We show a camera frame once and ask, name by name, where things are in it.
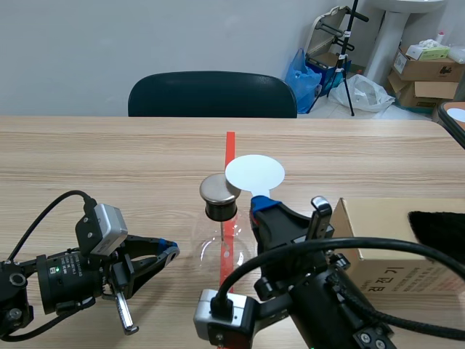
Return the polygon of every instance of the white plastic bag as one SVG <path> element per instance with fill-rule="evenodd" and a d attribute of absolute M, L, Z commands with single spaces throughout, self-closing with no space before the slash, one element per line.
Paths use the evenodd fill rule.
<path fill-rule="evenodd" d="M 448 57 L 457 63 L 465 64 L 465 46 L 455 45 L 450 48 Z"/>
<path fill-rule="evenodd" d="M 395 98 L 389 96 L 385 89 L 361 75 L 348 79 L 347 86 L 352 106 L 362 111 L 382 111 L 395 101 Z M 329 99 L 331 102 L 349 107 L 344 83 L 340 83 L 337 88 L 331 90 Z"/>

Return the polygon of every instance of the sink pedestal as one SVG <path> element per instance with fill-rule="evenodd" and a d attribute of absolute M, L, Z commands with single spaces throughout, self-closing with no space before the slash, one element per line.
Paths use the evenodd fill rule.
<path fill-rule="evenodd" d="M 409 15 L 410 13 L 386 11 L 364 74 L 371 81 L 380 85 L 386 81 Z"/>

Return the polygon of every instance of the robotic arm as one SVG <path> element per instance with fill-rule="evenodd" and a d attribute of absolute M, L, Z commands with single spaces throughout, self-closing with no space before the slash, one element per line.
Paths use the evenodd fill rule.
<path fill-rule="evenodd" d="M 251 348 L 261 329 L 290 316 L 308 348 L 394 349 L 388 324 L 438 337 L 465 340 L 465 332 L 420 324 L 378 312 L 351 282 L 350 267 L 336 248 L 396 249 L 430 257 L 465 279 L 465 268 L 429 247 L 383 238 L 331 238 L 331 206 L 323 197 L 312 200 L 312 218 L 297 214 L 279 201 L 256 196 L 251 225 L 258 257 L 234 270 L 219 291 L 202 291 L 194 324 L 198 336 L 229 349 Z M 241 277 L 261 268 L 255 283 L 259 299 L 227 291 Z"/>
<path fill-rule="evenodd" d="M 16 254 L 41 219 L 71 195 L 84 198 L 84 216 L 76 224 L 79 248 L 15 262 Z M 42 212 L 9 259 L 0 263 L 0 339 L 19 342 L 34 338 L 91 307 L 100 296 L 116 303 L 124 333 L 134 334 L 139 328 L 132 323 L 126 300 L 178 254 L 175 242 L 128 235 L 121 211 L 116 207 L 97 204 L 78 190 L 65 193 Z M 143 256 L 151 257 L 133 261 Z M 32 332 L 14 336 L 14 332 L 33 320 L 26 288 L 29 276 L 34 273 L 38 274 L 44 312 L 55 312 L 57 317 Z"/>

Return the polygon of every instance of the round white paper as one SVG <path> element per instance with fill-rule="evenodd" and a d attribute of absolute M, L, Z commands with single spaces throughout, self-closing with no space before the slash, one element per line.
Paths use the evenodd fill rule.
<path fill-rule="evenodd" d="M 270 197 L 270 190 L 284 180 L 284 168 L 275 159 L 263 155 L 246 155 L 232 160 L 226 167 L 226 179 L 252 196 Z"/>
<path fill-rule="evenodd" d="M 465 122 L 465 110 L 458 108 L 451 108 L 448 110 L 449 116 L 457 121 Z"/>

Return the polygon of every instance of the metal stand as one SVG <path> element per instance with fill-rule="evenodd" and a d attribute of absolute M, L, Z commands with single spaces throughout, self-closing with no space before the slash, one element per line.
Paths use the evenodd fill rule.
<path fill-rule="evenodd" d="M 329 90 L 328 90 L 328 94 L 326 95 L 326 97 L 328 98 L 329 97 L 329 92 L 332 90 L 333 85 L 334 85 L 334 81 L 336 80 L 337 73 L 342 72 L 342 78 L 344 80 L 344 85 L 346 87 L 347 99 L 349 100 L 350 112 L 352 113 L 352 116 L 355 116 L 355 113 L 354 113 L 354 108 L 352 107 L 352 101 L 350 100 L 349 87 L 347 86 L 347 57 L 348 57 L 348 55 L 346 54 L 347 45 L 349 44 L 349 38 L 350 38 L 350 35 L 352 33 L 351 30 L 352 30 L 352 24 L 354 23 L 354 18 L 357 17 L 357 18 L 360 18 L 361 20 L 363 20 L 364 22 L 368 22 L 367 17 L 356 13 L 357 5 L 358 5 L 358 0 L 354 0 L 354 4 L 352 6 L 352 9 L 349 12 L 350 13 L 349 24 L 347 25 L 347 30 L 344 32 L 344 42 L 342 44 L 341 54 L 339 55 L 339 59 L 337 60 L 336 69 L 334 69 L 333 75 L 328 80 L 328 83 L 322 88 L 322 91 L 324 91 L 326 89 L 326 87 L 328 86 L 328 84 L 331 83 L 331 85 L 329 87 Z M 308 113 L 312 110 L 313 106 L 315 105 L 315 103 L 318 101 L 318 99 L 321 96 L 322 96 L 322 94 L 320 93 L 315 98 L 315 100 L 313 101 L 312 106 L 308 110 Z"/>

